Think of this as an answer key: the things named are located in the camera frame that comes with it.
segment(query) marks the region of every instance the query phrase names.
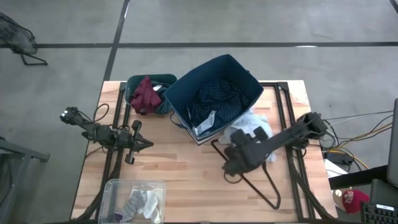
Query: navy blue bin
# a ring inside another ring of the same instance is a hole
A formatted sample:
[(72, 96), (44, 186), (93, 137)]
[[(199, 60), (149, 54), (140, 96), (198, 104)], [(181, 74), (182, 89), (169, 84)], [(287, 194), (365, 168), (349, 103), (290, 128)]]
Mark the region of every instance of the navy blue bin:
[(234, 120), (225, 124), (222, 128), (219, 128), (211, 133), (206, 133), (200, 136), (194, 135), (192, 131), (192, 124), (188, 117), (187, 105), (193, 101), (197, 91), (204, 84), (216, 79), (225, 79), (241, 90), (241, 92), (249, 100), (249, 106), (246, 108), (245, 112), (255, 104), (263, 91), (260, 83), (245, 68), (243, 68), (242, 65), (235, 60), (235, 58), (230, 55), (222, 55), (211, 59), (203, 65), (194, 68), (181, 79), (177, 80), (165, 92), (165, 97), (172, 105), (175, 115), (181, 122), (181, 124), (176, 125), (181, 128), (185, 128), (198, 144), (201, 144), (213, 137), (240, 117), (240, 115), (237, 116)]

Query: keyboard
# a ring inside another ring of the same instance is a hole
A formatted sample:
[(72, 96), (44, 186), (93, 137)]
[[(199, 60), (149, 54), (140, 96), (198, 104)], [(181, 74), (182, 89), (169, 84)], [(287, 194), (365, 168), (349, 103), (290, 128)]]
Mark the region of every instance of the keyboard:
[(363, 223), (398, 224), (398, 208), (362, 202), (361, 218)]

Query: red cap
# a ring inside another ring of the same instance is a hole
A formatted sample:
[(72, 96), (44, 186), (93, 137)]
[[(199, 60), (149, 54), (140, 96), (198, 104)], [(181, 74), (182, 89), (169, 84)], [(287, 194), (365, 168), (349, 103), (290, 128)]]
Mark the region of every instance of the red cap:
[(341, 197), (347, 213), (356, 213), (361, 210), (361, 202), (369, 202), (369, 196), (360, 190), (347, 190)]

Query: concrete floor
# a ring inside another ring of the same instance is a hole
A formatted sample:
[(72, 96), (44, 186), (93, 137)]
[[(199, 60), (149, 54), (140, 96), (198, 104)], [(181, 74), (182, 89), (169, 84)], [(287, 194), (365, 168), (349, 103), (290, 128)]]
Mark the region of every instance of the concrete floor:
[[(0, 11), (37, 41), (111, 43), (122, 0), (2, 0)], [(131, 1), (121, 42), (397, 41), (388, 0)], [(0, 49), (0, 136), (51, 153), (30, 165), (14, 223), (69, 219), (87, 141), (59, 114), (96, 107), (110, 49), (40, 49), (48, 67), (26, 67)], [(305, 80), (312, 110), (324, 118), (390, 110), (398, 97), (398, 48), (119, 49), (111, 80), (150, 73), (181, 77), (231, 54), (259, 80)], [(339, 136), (370, 130), (386, 115), (336, 125)], [(370, 167), (384, 165), (389, 133), (348, 145)]]

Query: floor line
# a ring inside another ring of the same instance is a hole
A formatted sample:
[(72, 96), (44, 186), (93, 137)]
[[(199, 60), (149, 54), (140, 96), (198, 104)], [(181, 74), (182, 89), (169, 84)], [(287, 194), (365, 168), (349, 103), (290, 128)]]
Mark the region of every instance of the floor line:
[(397, 4), (396, 0), (390, 0), (390, 3), (392, 5), (392, 7), (396, 10), (396, 13), (398, 14), (398, 4)]
[(122, 35), (123, 25), (124, 25), (124, 21), (126, 20), (127, 11), (129, 9), (129, 3), (130, 3), (130, 0), (124, 0), (124, 2), (123, 2), (122, 11), (120, 12), (120, 17), (119, 17), (118, 28), (116, 29), (116, 33), (114, 35), (113, 44), (112, 44), (111, 52), (109, 53), (108, 62), (106, 64), (103, 81), (109, 81), (111, 78), (113, 63), (114, 63), (114, 59), (116, 57), (116, 52), (118, 51), (118, 48), (119, 48), (118, 44), (120, 41), (120, 37)]
[[(111, 43), (79, 43), (79, 44), (35, 44), (38, 49), (108, 49), (112, 48), (112, 55), (117, 49), (194, 49), (194, 48), (268, 48), (268, 47), (398, 47), (398, 42), (179, 42), (179, 43), (119, 43), (121, 29), (115, 35), (115, 42)], [(0, 49), (8, 48), (0, 44)]]

